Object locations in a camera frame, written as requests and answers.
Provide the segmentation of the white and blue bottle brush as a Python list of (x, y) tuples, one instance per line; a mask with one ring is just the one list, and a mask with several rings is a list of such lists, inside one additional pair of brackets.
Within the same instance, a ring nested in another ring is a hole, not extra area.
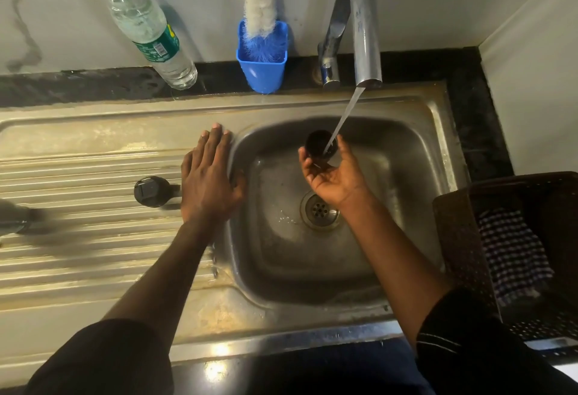
[(244, 0), (243, 49), (249, 61), (283, 62), (287, 42), (278, 24), (277, 0)]

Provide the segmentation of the person's left hand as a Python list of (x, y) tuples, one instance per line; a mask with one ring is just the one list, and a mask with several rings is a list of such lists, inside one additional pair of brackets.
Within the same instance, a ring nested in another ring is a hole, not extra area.
[(184, 223), (222, 224), (237, 207), (231, 202), (233, 176), (246, 176), (242, 171), (228, 173), (228, 158), (233, 135), (222, 127), (222, 167), (202, 172), (202, 157), (205, 141), (211, 130), (204, 130), (197, 145), (191, 150), (192, 165), (188, 178), (181, 183), (182, 200), (180, 213)]

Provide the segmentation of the blue plastic holder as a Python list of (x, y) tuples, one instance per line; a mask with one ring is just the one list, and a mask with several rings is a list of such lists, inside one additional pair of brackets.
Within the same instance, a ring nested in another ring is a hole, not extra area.
[(266, 37), (247, 37), (245, 20), (238, 25), (236, 60), (249, 87), (261, 94), (277, 92), (284, 80), (288, 59), (288, 26), (277, 20), (273, 32)]

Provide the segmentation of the clear plastic water bottle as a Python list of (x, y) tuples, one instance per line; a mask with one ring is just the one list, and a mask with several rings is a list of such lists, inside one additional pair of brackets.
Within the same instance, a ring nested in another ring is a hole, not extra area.
[(196, 66), (154, 0), (107, 0), (107, 8), (116, 26), (171, 88), (182, 91), (197, 82)]

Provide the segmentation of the sink drain strainer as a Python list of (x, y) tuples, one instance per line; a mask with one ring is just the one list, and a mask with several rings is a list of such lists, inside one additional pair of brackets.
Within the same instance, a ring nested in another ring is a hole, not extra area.
[(340, 224), (340, 211), (309, 191), (300, 202), (300, 217), (311, 230), (329, 231)]

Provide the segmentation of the stainless steel sink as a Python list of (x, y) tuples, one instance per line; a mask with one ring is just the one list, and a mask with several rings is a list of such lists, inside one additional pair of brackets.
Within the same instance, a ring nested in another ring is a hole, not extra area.
[(315, 196), (298, 148), (332, 132), (351, 91), (17, 107), (0, 100), (0, 393), (23, 386), (101, 319), (183, 225), (183, 156), (232, 136), (192, 226), (212, 238), (170, 348), (175, 393), (248, 393), (293, 364), (366, 371), (413, 355), (338, 208)]

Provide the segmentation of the checkered cloth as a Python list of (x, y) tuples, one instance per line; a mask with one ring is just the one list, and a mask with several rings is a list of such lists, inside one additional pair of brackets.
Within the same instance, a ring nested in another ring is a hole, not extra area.
[(554, 270), (537, 234), (521, 210), (493, 208), (477, 217), (481, 246), (498, 305), (537, 298), (554, 277)]

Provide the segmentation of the person's right forearm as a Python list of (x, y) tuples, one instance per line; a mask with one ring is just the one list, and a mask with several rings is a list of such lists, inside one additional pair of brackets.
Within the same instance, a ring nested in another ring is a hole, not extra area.
[(354, 191), (337, 207), (365, 253), (409, 344), (451, 282), (395, 223), (388, 209), (367, 190)]

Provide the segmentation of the chrome sink faucet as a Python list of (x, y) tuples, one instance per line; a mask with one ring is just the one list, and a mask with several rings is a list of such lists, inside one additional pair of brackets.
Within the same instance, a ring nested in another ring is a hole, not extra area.
[(376, 0), (335, 0), (327, 32), (317, 46), (322, 86), (324, 89), (340, 87), (337, 54), (348, 23), (353, 31), (356, 86), (377, 87), (383, 78)]

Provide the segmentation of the person's right hand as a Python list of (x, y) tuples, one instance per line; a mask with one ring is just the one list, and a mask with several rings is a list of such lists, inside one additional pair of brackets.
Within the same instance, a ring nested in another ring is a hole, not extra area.
[(313, 192), (343, 213), (350, 209), (350, 205), (371, 196), (359, 165), (357, 174), (342, 174), (338, 166), (315, 165), (306, 156), (304, 147), (299, 148), (298, 156), (303, 176)]

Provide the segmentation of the steel flask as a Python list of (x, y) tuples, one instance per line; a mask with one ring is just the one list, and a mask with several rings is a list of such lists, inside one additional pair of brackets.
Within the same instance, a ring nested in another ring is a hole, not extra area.
[(45, 218), (46, 215), (40, 208), (0, 199), (0, 237), (34, 233), (42, 227)]

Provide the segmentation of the person's left forearm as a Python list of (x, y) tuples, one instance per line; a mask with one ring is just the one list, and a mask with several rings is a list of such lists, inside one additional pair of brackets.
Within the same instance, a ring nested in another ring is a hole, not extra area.
[(168, 248), (103, 321), (123, 320), (147, 326), (169, 354), (200, 260), (224, 222), (205, 217), (184, 223)]

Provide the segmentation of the brown plastic basket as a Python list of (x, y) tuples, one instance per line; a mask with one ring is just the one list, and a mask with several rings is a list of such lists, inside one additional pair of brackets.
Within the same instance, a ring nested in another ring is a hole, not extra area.
[(474, 183), (433, 212), (446, 271), (551, 364), (578, 364), (578, 173)]

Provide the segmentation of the small black cup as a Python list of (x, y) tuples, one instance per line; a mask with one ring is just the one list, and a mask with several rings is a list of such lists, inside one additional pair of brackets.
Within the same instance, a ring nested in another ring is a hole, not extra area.
[(306, 138), (306, 156), (315, 164), (327, 164), (337, 151), (337, 139), (327, 130), (315, 130)]

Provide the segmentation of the black round lid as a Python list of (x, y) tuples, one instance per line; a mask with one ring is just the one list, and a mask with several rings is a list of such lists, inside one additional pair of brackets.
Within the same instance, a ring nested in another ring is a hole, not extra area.
[(160, 208), (171, 199), (180, 196), (181, 186), (172, 184), (159, 176), (147, 176), (138, 180), (133, 189), (134, 199), (147, 208)]

